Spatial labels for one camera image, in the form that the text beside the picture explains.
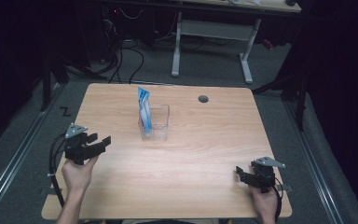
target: hole in table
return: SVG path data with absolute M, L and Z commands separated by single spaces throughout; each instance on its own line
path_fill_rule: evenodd
M 209 98 L 208 98 L 208 96 L 206 96 L 206 95 L 201 95 L 201 96 L 199 96 L 199 101 L 201 102 L 201 103 L 208 103 L 208 101 L 209 101 Z

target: transparent container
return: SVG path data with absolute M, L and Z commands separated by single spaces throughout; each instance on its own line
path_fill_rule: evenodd
M 168 136 L 168 123 L 170 120 L 169 105 L 151 105 L 150 116 L 152 119 L 151 133 L 145 133 L 141 116 L 138 119 L 139 131 L 143 140 L 166 141 Z

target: forearm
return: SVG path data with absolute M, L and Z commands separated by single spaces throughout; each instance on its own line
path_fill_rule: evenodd
M 80 215 L 80 208 L 83 202 L 85 192 L 70 192 L 66 197 L 65 204 L 58 217 L 58 224 L 76 224 Z

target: wooden table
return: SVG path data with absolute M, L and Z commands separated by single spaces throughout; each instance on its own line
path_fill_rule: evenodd
M 288 6 L 284 0 L 259 0 L 259 5 L 253 3 L 251 0 L 232 0 L 234 6 L 232 6 L 228 0 L 180 0 L 182 2 L 200 3 L 200 4 L 212 4 L 222 7 L 247 7 L 260 10 L 272 10 L 280 12 L 295 12 L 301 11 L 301 7 L 295 3 L 294 6 Z
M 252 195 L 235 172 L 273 154 L 252 92 L 245 88 L 143 86 L 151 105 L 169 105 L 166 141 L 143 141 L 138 85 L 91 84 L 76 124 L 112 136 L 96 163 L 81 218 L 256 217 Z M 199 101 L 200 95 L 209 98 Z M 275 174 L 281 180 L 279 171 Z M 62 194 L 66 188 L 57 173 Z M 42 216 L 61 211 L 49 195 Z M 286 196 L 281 217 L 292 213 Z

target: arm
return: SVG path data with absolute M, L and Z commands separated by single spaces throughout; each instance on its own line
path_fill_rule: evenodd
M 63 178 L 68 188 L 66 201 L 57 223 L 77 223 L 84 195 L 91 182 L 92 168 L 98 157 L 89 159 L 85 165 L 76 165 L 67 160 L 62 167 Z
M 274 190 L 261 193 L 260 189 L 249 186 L 254 198 L 255 211 L 263 224 L 275 224 L 275 213 L 278 207 L 278 198 Z

